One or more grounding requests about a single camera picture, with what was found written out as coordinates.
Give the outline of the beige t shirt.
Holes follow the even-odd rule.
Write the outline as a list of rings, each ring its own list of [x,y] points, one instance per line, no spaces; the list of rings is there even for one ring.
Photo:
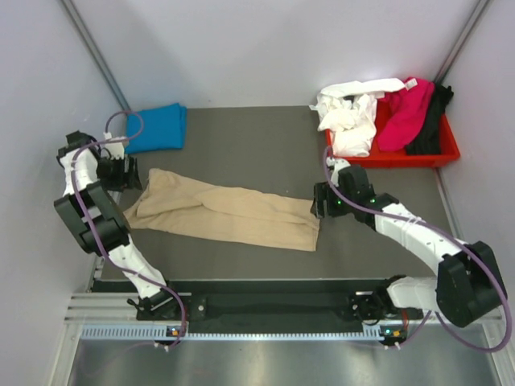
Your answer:
[[[216,186],[156,168],[124,215],[134,229],[304,252],[316,250],[319,236],[309,200]]]

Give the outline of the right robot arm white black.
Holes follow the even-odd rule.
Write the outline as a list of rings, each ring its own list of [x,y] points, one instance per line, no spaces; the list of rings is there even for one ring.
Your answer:
[[[417,257],[434,274],[416,279],[397,275],[377,289],[375,306],[385,318],[405,308],[430,310],[466,327],[502,306],[505,287],[492,249],[444,236],[413,215],[398,199],[378,194],[366,170],[343,159],[326,165],[329,178],[314,186],[311,213],[318,219],[351,215]]]

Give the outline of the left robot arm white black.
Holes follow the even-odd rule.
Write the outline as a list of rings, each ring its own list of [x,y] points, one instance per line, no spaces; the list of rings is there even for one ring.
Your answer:
[[[65,191],[54,208],[78,245],[120,269],[138,298],[129,305],[139,320],[186,322],[181,297],[136,247],[127,219],[112,194],[140,189],[138,162],[122,144],[98,142],[76,131],[66,137],[56,159],[65,173]]]

